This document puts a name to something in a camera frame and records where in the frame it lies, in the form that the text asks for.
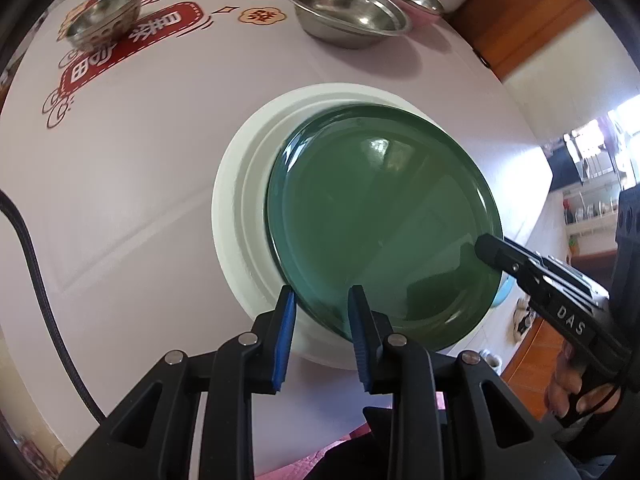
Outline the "person's right hand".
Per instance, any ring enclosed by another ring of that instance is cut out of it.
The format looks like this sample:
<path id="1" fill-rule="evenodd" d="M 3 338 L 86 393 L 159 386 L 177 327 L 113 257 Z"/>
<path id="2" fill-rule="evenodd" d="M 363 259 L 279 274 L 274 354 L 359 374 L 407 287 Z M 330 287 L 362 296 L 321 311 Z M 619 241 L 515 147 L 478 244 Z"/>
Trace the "person's right hand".
<path id="1" fill-rule="evenodd" d="M 620 400 L 620 392 L 613 385 L 606 384 L 582 393 L 584 369 L 577 365 L 574 353 L 574 348 L 564 340 L 544 392 L 547 411 L 555 416 L 565 417 L 570 410 L 570 396 L 577 396 L 577 413 L 604 414 L 612 411 Z"/>

